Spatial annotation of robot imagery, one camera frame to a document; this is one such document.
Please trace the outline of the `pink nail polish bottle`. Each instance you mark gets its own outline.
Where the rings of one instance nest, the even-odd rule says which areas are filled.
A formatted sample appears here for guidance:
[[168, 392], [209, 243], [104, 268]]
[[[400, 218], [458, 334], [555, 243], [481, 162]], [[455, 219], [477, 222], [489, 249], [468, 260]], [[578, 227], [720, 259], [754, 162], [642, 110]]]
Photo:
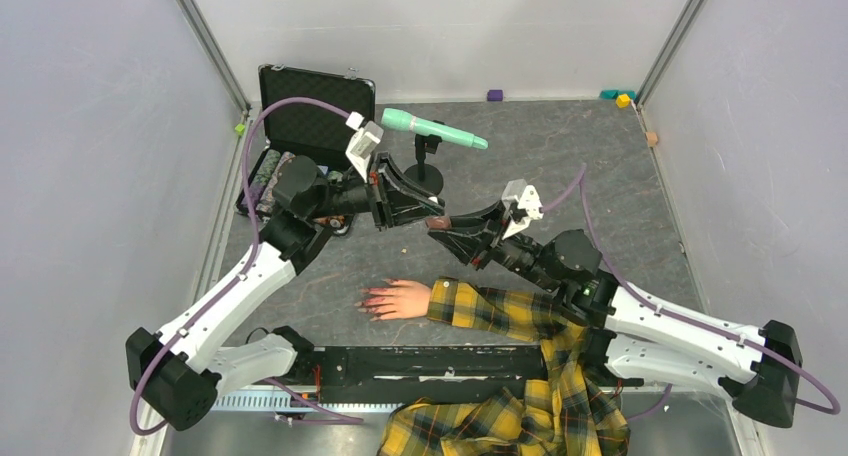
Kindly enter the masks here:
[[443, 231], [452, 228], [451, 218], [448, 216], [430, 217], [425, 220], [428, 230]]

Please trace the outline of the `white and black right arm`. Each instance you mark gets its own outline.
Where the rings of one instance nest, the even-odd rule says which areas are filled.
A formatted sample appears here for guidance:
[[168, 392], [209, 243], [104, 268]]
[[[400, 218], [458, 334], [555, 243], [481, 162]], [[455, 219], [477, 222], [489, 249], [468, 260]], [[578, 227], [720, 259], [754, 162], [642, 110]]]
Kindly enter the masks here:
[[585, 381], [688, 387], [719, 396], [762, 424], [793, 425], [803, 360], [792, 326], [734, 323], [666, 301], [603, 270], [601, 252], [581, 229], [546, 243], [522, 234], [512, 220], [517, 210], [498, 202], [425, 224], [429, 237], [461, 263], [503, 266], [546, 292], [567, 320], [588, 327], [577, 358]]

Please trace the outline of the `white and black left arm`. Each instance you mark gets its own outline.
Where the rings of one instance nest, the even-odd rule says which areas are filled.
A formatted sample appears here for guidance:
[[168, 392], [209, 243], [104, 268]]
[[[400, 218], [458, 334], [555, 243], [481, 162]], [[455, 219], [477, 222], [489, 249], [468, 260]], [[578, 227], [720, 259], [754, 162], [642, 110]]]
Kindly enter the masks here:
[[266, 379], [306, 381], [313, 355], [270, 333], [239, 347], [229, 336], [267, 298], [292, 282], [332, 236], [331, 216], [369, 213], [379, 229], [442, 216], [445, 203], [408, 179], [387, 152], [331, 181], [307, 156], [286, 161], [274, 188], [275, 210], [265, 225], [250, 216], [254, 239], [240, 262], [208, 293], [155, 332], [138, 328], [125, 349], [133, 398], [130, 426], [139, 436], [169, 425], [194, 426], [222, 396]]

